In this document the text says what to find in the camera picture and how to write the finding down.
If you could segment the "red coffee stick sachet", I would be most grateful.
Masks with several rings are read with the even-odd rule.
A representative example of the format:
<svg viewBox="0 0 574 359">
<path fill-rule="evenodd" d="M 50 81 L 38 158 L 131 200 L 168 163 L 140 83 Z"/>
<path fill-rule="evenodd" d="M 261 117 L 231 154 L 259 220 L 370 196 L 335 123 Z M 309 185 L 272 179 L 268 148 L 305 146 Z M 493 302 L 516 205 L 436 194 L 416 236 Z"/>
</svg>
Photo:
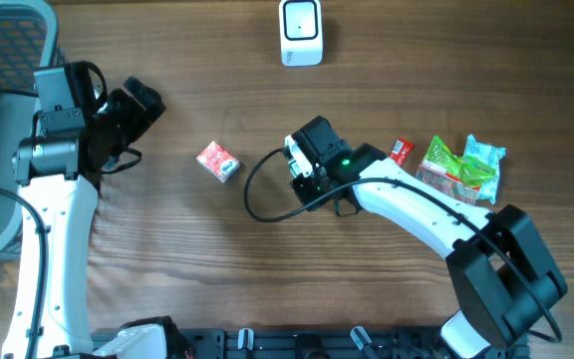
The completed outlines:
<svg viewBox="0 0 574 359">
<path fill-rule="evenodd" d="M 389 158 L 401 167 L 414 147 L 415 145 L 413 143 L 403 138 L 397 138 L 389 154 Z"/>
</svg>

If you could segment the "red tissue pack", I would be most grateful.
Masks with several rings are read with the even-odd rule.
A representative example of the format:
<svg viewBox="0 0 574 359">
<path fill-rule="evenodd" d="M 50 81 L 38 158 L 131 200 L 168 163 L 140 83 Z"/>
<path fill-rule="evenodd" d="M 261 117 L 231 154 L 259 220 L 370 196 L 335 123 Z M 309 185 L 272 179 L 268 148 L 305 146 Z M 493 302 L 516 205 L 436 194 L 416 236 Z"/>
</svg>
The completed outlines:
<svg viewBox="0 0 574 359">
<path fill-rule="evenodd" d="M 211 142 L 196 159 L 221 182 L 227 182 L 240 168 L 240 161 L 217 142 Z"/>
</svg>

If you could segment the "green snack bag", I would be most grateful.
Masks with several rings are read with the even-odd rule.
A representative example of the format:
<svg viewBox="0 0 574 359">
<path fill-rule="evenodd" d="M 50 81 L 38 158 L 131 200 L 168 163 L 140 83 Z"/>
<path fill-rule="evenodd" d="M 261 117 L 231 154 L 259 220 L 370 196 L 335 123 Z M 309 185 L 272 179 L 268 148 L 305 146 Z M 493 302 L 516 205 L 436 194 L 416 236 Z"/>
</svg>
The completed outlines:
<svg viewBox="0 0 574 359">
<path fill-rule="evenodd" d="M 416 179 L 467 204 L 475 204 L 479 178 L 472 160 L 454 155 L 439 136 L 434 136 L 416 172 Z"/>
</svg>

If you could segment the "teal tissue pack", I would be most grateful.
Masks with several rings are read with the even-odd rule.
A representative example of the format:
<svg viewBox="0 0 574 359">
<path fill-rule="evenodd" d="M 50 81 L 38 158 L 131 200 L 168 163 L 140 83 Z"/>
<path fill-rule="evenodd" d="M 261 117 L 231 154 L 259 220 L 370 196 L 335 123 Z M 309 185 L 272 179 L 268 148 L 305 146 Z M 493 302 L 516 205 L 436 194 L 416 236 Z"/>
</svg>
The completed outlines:
<svg viewBox="0 0 574 359">
<path fill-rule="evenodd" d="M 469 135 L 463 156 L 477 168 L 479 178 L 479 199 L 496 203 L 500 180 L 500 161 L 506 155 L 506 148 L 495 147 L 479 142 L 473 135 Z"/>
</svg>

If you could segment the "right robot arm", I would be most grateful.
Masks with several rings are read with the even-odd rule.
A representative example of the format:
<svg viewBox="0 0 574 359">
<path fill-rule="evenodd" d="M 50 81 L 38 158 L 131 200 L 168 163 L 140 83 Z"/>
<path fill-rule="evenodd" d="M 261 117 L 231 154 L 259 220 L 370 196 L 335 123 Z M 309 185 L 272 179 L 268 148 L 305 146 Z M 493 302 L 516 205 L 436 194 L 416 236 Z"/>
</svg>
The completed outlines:
<svg viewBox="0 0 574 359">
<path fill-rule="evenodd" d="M 445 260 L 459 308 L 438 338 L 455 356 L 511 348 L 567 294 L 539 231 L 518 207 L 493 212 L 450 197 L 381 150 L 352 148 L 323 117 L 287 136 L 284 146 L 292 188 L 309 209 L 345 199 L 399 225 Z"/>
</svg>

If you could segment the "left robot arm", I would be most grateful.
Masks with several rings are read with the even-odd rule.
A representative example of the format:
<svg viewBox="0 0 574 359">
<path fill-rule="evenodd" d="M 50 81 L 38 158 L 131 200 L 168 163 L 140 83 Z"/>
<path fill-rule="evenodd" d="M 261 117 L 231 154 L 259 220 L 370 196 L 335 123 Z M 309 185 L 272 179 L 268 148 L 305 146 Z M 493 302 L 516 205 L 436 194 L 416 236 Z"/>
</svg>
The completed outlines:
<svg viewBox="0 0 574 359">
<path fill-rule="evenodd" d="M 165 112 L 160 93 L 135 77 L 96 86 L 92 62 L 34 73 L 39 110 L 13 155 L 23 238 L 14 315 L 4 358 L 93 351 L 87 314 L 89 239 L 100 179 L 125 170 L 124 153 Z"/>
</svg>

